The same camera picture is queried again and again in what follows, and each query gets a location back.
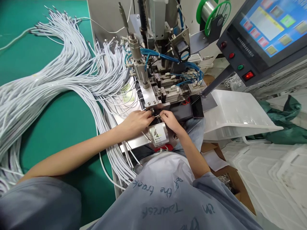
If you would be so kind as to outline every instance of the control panel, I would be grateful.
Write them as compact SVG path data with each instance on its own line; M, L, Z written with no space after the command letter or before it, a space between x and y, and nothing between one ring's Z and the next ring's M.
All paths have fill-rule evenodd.
M217 45L246 86L254 85L262 78L227 34L222 34Z
M307 2L247 0L217 46L246 86L307 57Z

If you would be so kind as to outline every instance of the gray t-shirt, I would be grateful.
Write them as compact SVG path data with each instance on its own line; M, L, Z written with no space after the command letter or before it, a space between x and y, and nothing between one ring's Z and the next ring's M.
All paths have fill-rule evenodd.
M163 153L89 229L261 229L211 172L191 178L185 159ZM55 178L29 179L0 199L4 229L79 229L80 217L80 193Z

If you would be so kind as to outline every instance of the white plastic bin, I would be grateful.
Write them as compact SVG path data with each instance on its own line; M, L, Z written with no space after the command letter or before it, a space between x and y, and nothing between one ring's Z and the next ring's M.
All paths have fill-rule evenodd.
M222 152L255 209L282 229L307 229L307 145L231 142Z
M215 89L217 107L204 113L204 140L224 140L282 130L276 126L250 93Z

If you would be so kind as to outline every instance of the sleeve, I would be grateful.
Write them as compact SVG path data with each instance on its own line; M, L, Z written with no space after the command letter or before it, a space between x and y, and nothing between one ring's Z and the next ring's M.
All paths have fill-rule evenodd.
M247 208L231 193L231 191L211 172L193 181L193 187L211 195L218 200L247 229L262 229L249 214Z
M80 192L52 177L36 177L0 198L0 228L79 229Z

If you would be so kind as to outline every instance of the hand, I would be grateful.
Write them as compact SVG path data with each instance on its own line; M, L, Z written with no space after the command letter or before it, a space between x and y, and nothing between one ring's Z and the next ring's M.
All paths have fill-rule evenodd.
M161 120L177 135L185 132L185 129L178 123L171 111L162 110L160 112Z
M151 110L136 110L131 112L128 117L116 126L119 135L123 135L124 140L131 139L140 134L154 120Z

